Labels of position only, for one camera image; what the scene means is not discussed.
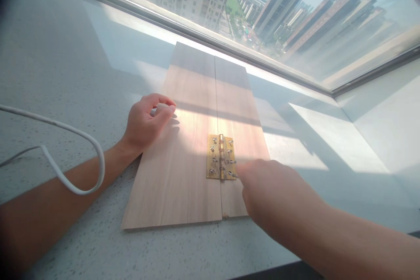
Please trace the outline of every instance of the brass hinge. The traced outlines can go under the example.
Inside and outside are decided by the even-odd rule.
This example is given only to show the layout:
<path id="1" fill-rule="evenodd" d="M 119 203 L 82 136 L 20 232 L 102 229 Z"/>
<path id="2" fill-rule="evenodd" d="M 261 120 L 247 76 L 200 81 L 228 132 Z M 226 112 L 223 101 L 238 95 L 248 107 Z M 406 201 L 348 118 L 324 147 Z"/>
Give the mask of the brass hinge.
<path id="1" fill-rule="evenodd" d="M 207 138 L 208 179 L 236 180 L 236 160 L 233 139 L 220 135 Z"/>

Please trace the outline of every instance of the wall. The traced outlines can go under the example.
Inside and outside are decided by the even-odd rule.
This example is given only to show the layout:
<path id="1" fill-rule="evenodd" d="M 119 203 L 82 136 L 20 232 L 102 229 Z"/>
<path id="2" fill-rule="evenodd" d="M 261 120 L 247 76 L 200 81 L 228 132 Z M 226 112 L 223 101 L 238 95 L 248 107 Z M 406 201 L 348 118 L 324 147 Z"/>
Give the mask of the wall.
<path id="1" fill-rule="evenodd" d="M 336 100 L 420 208 L 420 59 Z"/>

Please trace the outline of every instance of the wood grain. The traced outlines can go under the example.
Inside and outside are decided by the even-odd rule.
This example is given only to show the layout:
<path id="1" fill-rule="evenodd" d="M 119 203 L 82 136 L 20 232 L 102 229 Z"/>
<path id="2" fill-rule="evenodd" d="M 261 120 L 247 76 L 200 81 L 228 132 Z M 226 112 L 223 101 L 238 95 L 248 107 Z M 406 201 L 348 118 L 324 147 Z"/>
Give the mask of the wood grain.
<path id="1" fill-rule="evenodd" d="M 269 160 L 267 144 L 244 67 L 215 57 L 217 124 L 219 133 L 234 139 L 238 163 L 258 158 Z M 220 184 L 223 217 L 248 215 L 241 181 Z"/>
<path id="2" fill-rule="evenodd" d="M 178 42 L 161 92 L 176 118 L 143 153 L 123 229 L 222 219 L 220 181 L 206 178 L 207 135 L 218 133 L 214 56 Z"/>

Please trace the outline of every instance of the window glass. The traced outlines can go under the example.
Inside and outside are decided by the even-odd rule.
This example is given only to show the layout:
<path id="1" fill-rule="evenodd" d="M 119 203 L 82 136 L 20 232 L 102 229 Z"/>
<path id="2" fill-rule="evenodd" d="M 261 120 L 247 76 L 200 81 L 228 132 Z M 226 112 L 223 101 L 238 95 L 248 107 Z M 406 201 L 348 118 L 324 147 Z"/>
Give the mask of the window glass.
<path id="1" fill-rule="evenodd" d="M 130 1 L 327 89 L 420 44 L 420 0 Z"/>

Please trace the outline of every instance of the finger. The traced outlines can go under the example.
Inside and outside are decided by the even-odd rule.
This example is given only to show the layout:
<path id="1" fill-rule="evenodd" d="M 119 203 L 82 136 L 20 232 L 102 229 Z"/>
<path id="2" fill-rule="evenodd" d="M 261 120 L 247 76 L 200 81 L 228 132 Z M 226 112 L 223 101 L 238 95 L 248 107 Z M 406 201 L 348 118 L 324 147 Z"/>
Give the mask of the finger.
<path id="1" fill-rule="evenodd" d="M 162 128 L 166 125 L 169 119 L 174 115 L 175 106 L 170 105 L 159 112 L 156 112 L 155 117 L 151 120 L 151 123 L 157 130 L 162 130 Z"/>
<path id="2" fill-rule="evenodd" d="M 152 108 L 155 108 L 159 103 L 166 104 L 168 106 L 176 106 L 175 102 L 169 97 L 158 93 L 152 93 L 143 96 L 139 102 L 139 105 L 142 110 L 149 113 L 152 110 Z"/>

